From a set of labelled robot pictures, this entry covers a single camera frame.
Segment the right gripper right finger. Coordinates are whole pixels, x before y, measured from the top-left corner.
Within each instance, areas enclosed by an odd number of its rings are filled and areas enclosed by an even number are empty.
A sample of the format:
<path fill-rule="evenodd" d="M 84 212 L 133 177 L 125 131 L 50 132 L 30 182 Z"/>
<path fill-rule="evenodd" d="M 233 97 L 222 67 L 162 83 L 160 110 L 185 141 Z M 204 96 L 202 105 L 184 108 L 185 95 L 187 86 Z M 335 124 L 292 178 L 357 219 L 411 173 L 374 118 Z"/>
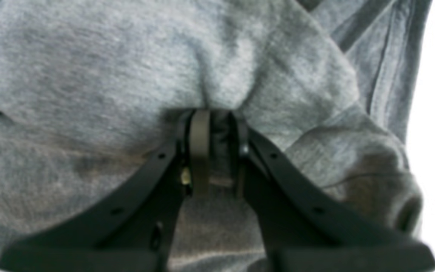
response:
<path fill-rule="evenodd" d="M 312 184 L 275 144 L 230 114 L 235 195 L 256 212 L 271 272 L 433 272 L 424 243 Z"/>

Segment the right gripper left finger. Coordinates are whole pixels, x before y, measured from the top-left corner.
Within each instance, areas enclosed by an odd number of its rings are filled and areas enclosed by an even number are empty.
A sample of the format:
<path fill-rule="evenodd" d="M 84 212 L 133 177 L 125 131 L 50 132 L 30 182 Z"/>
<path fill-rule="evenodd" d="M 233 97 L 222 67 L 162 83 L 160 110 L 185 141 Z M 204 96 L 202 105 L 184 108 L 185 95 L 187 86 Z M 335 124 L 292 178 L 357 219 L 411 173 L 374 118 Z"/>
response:
<path fill-rule="evenodd" d="M 209 194 L 208 110 L 189 110 L 176 135 L 101 202 L 12 243 L 5 272 L 162 272 L 183 201 Z"/>

